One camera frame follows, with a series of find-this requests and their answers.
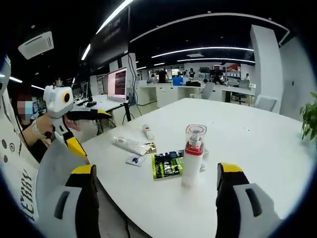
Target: monitor screen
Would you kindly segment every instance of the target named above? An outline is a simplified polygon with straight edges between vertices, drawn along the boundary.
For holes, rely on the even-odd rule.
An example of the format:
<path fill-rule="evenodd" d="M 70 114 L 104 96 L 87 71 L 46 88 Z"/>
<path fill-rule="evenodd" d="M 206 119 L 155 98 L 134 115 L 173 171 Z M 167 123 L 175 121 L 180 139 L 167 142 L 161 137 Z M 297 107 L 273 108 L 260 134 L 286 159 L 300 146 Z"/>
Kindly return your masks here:
<path fill-rule="evenodd" d="M 99 69 L 127 53 L 129 43 L 128 9 L 127 7 L 123 10 L 92 39 L 88 55 L 91 70 Z"/>
<path fill-rule="evenodd" d="M 108 74 L 108 97 L 126 99 L 127 68 Z"/>

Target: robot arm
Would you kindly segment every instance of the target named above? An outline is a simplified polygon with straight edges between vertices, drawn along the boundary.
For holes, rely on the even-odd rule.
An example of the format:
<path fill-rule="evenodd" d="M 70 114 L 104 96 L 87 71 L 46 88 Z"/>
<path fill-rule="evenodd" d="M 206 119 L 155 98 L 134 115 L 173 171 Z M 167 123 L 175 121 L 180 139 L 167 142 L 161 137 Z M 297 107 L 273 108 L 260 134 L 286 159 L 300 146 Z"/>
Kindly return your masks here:
<path fill-rule="evenodd" d="M 67 115 L 70 120 L 107 119 L 111 118 L 111 115 L 102 110 L 80 108 L 74 105 L 70 87 L 53 88 L 53 86 L 46 86 L 43 99 L 46 102 L 56 138 L 65 144 L 72 153 L 87 157 L 80 142 L 67 127 L 64 115 Z"/>

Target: ceiling light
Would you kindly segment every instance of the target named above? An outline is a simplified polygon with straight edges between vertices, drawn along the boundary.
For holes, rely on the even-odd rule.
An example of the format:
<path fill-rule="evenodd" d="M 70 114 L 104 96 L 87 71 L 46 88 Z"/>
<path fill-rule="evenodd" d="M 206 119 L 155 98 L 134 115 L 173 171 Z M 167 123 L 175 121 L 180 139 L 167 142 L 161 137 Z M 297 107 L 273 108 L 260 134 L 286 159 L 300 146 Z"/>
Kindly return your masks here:
<path fill-rule="evenodd" d="M 244 59 L 227 59 L 227 58 L 182 59 L 182 60 L 178 60 L 177 62 L 192 61 L 192 60 L 234 60 L 234 61 L 242 61 L 242 62 L 255 63 L 254 61 L 250 61 L 250 60 L 244 60 Z"/>
<path fill-rule="evenodd" d="M 10 76 L 10 79 L 11 79 L 12 81 L 15 81 L 15 82 L 18 82 L 18 83 L 22 83 L 22 80 L 17 79 L 17 78 L 14 78 L 14 77 L 12 77 L 12 76 Z"/>
<path fill-rule="evenodd" d="M 89 50 L 90 50 L 90 44 L 87 46 L 87 48 L 86 48 L 86 50 L 85 50 L 85 52 L 84 52 L 83 57 L 81 58 L 81 60 L 84 60 L 84 59 L 86 58 L 86 56 L 87 56 Z"/>
<path fill-rule="evenodd" d="M 186 50 L 180 50 L 180 51 L 172 51 L 172 52 L 164 53 L 161 55 L 152 56 L 152 58 L 170 55 L 170 54 L 174 54 L 174 53 L 185 52 L 185 51 L 216 50 L 216 49 L 218 49 L 218 50 L 242 50 L 242 51 L 252 51 L 252 52 L 254 51 L 252 49 L 239 48 L 239 47 L 200 47 L 200 48 L 192 48 L 192 49 L 186 49 Z"/>
<path fill-rule="evenodd" d="M 33 88 L 38 88 L 38 89 L 41 89 L 41 90 L 45 90 L 44 88 L 40 88 L 40 87 L 38 87 L 38 86 L 35 86 L 35 85 L 31 85 L 31 87 L 33 87 Z"/>
<path fill-rule="evenodd" d="M 125 0 L 111 15 L 104 21 L 96 34 L 98 34 L 105 26 L 107 26 L 122 10 L 124 10 L 133 0 Z"/>

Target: white chair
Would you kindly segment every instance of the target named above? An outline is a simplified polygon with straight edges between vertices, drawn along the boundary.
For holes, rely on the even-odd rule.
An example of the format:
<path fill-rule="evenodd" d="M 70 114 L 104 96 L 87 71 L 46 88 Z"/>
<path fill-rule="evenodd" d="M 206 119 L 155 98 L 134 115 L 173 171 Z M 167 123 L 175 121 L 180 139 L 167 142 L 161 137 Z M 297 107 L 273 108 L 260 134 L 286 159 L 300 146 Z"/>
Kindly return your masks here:
<path fill-rule="evenodd" d="M 191 93 L 190 94 L 190 97 L 191 98 L 201 98 L 201 99 L 209 99 L 210 96 L 211 96 L 211 93 L 213 91 L 213 88 L 214 88 L 214 83 L 206 83 L 203 91 L 201 93 L 198 93 L 198 94 L 193 94 Z"/>
<path fill-rule="evenodd" d="M 272 112 L 276 102 L 277 102 L 276 98 L 260 94 L 258 95 L 256 103 L 254 104 L 254 107 Z"/>

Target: air conditioner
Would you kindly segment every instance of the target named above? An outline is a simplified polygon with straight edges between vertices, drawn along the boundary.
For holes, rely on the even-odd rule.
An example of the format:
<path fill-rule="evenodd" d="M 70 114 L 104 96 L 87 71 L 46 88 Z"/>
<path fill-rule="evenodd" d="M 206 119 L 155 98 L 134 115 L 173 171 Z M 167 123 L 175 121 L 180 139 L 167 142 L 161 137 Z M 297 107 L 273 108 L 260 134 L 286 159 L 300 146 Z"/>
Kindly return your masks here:
<path fill-rule="evenodd" d="M 24 42 L 18 47 L 18 49 L 27 60 L 46 51 L 54 49 L 52 32 L 48 31 L 38 35 Z"/>

